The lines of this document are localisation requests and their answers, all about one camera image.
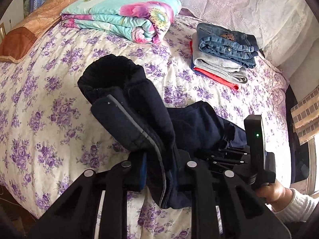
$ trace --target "navy blue garment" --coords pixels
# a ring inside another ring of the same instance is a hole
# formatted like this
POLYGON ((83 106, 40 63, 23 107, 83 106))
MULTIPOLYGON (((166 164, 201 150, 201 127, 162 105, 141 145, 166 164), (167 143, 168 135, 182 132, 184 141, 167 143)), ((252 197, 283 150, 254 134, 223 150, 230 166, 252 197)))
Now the navy blue garment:
POLYGON ((92 114, 120 144, 131 154, 146 152, 146 185, 161 208, 191 206, 190 193, 177 191, 185 155, 191 159, 199 149, 247 144, 245 132, 206 102, 166 108, 143 67, 126 57, 107 55, 93 62, 78 86, 92 114))
POLYGON ((231 60, 245 68, 256 66, 254 57, 259 50, 255 36, 207 24, 197 25, 199 50, 231 60))

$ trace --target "black device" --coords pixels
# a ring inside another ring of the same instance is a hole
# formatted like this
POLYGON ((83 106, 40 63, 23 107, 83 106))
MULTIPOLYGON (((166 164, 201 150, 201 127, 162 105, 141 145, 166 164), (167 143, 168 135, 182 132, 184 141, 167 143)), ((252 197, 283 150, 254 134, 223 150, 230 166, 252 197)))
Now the black device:
MULTIPOLYGON (((180 191, 192 192, 192 239, 290 239, 289 230, 253 189, 276 178, 275 157, 264 150, 260 115, 244 120, 246 148, 200 150, 181 155, 180 191), (220 234, 216 206, 221 211, 220 234)), ((132 152, 111 170, 86 170, 47 210, 28 239, 93 239, 102 191, 99 239, 126 239, 127 191, 140 191, 146 153, 132 152)))

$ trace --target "knit cuff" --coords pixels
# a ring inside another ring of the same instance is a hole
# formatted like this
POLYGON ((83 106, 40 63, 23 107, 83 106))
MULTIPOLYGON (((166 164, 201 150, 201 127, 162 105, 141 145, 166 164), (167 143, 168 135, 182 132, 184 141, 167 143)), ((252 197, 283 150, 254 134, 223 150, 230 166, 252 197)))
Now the knit cuff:
POLYGON ((291 190, 293 191, 293 197, 289 205, 279 212, 273 210, 276 217, 284 223, 298 221, 305 211, 303 206, 308 202, 305 195, 299 193, 296 189, 291 190))

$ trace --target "folded gray garment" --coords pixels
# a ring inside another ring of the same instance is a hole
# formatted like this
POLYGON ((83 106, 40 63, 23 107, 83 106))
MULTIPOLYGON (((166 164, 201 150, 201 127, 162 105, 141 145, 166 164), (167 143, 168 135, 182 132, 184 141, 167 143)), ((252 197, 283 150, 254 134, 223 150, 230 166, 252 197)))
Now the folded gray garment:
POLYGON ((247 82, 246 68, 241 67, 233 61, 201 52, 198 48, 197 33, 192 35, 192 39, 193 63, 196 67, 219 76, 233 84, 243 84, 247 82))

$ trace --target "turquoise floral blanket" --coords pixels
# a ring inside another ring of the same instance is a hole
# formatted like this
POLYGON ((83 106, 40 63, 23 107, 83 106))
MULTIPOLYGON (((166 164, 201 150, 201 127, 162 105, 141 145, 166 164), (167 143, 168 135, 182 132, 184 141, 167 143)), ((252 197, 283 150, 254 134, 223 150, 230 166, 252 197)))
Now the turquoise floral blanket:
POLYGON ((180 10, 179 0, 78 0, 62 11, 62 20, 65 27, 94 28, 156 44, 180 10))

